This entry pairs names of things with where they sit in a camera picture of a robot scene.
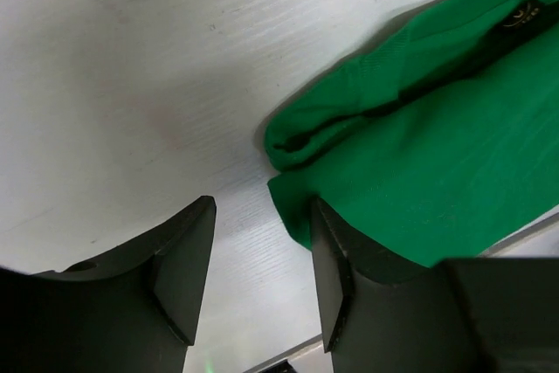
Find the green t shirt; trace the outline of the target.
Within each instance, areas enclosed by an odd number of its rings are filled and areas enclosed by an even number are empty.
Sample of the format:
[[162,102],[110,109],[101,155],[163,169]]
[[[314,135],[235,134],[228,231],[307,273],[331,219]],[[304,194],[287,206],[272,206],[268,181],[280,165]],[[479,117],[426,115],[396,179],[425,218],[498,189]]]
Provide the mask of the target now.
[[558,204],[558,0],[442,0],[268,124],[273,203],[310,246],[326,201],[430,266]]

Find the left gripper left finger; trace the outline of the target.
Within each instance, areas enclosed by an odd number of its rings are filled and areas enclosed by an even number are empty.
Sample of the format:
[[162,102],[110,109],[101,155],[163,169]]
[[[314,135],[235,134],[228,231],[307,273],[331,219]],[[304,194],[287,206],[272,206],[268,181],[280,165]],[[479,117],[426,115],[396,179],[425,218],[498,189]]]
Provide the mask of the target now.
[[4,372],[179,372],[193,345],[217,206],[169,220],[62,272],[1,272]]

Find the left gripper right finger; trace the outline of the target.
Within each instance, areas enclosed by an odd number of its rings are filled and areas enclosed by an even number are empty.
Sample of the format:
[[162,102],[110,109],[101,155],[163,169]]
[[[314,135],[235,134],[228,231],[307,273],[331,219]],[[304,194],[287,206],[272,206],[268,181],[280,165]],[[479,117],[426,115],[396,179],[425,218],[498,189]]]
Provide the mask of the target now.
[[311,204],[323,346],[337,372],[555,372],[556,258],[424,267]]

